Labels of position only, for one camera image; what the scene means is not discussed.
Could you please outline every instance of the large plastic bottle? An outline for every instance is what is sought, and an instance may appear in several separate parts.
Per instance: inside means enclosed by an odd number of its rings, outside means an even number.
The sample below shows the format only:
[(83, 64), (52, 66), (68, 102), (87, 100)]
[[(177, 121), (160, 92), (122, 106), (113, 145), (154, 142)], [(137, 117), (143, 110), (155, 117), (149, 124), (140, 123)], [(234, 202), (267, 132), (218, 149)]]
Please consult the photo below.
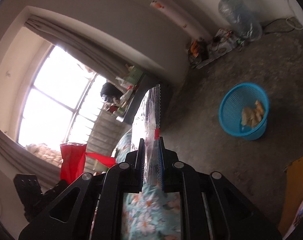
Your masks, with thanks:
[(248, 41), (261, 38), (261, 25), (242, 0), (220, 0), (218, 10), (240, 38)]

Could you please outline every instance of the gray floor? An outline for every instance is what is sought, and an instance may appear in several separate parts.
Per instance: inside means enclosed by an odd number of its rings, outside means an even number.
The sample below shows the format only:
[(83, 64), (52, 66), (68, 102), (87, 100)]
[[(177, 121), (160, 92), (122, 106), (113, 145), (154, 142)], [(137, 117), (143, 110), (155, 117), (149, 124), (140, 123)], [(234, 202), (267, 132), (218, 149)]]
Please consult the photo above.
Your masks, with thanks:
[[(266, 133), (256, 141), (226, 134), (218, 121), (222, 98), (242, 82), (260, 85), (270, 100)], [(265, 35), (241, 52), (190, 70), (162, 136), (180, 160), (203, 173), (220, 171), (277, 224), (284, 168), (303, 156), (303, 31)]]

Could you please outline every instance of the red bag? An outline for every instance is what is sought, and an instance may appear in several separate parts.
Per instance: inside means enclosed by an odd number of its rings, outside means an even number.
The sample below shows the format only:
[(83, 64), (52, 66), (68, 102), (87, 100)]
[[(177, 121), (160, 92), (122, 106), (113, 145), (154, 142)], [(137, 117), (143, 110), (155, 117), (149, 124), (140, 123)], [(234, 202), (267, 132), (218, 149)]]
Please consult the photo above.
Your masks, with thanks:
[(71, 184), (84, 173), (86, 155), (98, 160), (105, 166), (111, 168), (116, 164), (116, 159), (98, 153), (87, 153), (87, 144), (63, 143), (60, 145), (61, 157), (63, 159), (60, 171), (60, 179)]

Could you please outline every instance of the curtain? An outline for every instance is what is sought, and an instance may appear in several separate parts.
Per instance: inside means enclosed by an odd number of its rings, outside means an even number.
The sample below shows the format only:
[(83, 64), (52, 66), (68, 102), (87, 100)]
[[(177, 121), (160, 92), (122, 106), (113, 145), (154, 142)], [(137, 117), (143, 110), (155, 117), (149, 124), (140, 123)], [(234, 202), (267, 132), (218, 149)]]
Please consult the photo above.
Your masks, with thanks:
[(50, 43), (61, 47), (115, 85), (118, 84), (116, 76), (128, 73), (125, 60), (72, 30), (35, 15), (26, 21), (25, 27)]
[(32, 155), (0, 130), (0, 155), (20, 173), (35, 174), (40, 185), (49, 189), (60, 180), (60, 168)]

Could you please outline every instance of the red cloth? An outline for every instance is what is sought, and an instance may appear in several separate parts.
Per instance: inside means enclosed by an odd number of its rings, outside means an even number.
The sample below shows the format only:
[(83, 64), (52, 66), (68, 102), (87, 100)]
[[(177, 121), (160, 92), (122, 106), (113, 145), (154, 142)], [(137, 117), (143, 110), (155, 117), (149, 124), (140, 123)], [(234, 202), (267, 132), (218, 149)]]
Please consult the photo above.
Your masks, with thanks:
[(87, 153), (87, 144), (63, 143), (60, 145), (61, 157), (63, 159), (60, 171), (60, 179), (71, 184), (84, 173), (86, 155), (98, 160), (105, 166), (111, 168), (116, 164), (116, 159), (98, 153)]

